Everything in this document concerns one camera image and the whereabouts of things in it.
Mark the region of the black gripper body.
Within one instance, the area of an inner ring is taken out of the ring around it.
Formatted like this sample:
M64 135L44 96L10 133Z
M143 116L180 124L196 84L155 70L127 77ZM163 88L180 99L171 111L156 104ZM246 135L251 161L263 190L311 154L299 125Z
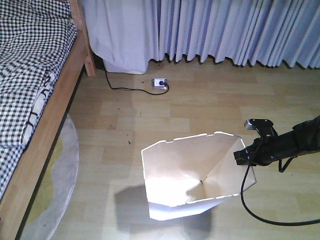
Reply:
M236 164L239 166L268 166L269 164L281 161L267 148L267 145L260 139L256 138L253 143L242 150L233 153Z

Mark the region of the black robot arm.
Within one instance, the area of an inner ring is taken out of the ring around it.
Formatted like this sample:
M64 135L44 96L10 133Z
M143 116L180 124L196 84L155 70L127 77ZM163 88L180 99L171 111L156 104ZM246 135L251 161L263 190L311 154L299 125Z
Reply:
M268 166L278 161L278 171L284 172L292 159L320 151L320 117L301 122L292 131L279 135L269 119L249 118L244 126L256 130L259 137L253 144L233 153L239 166Z

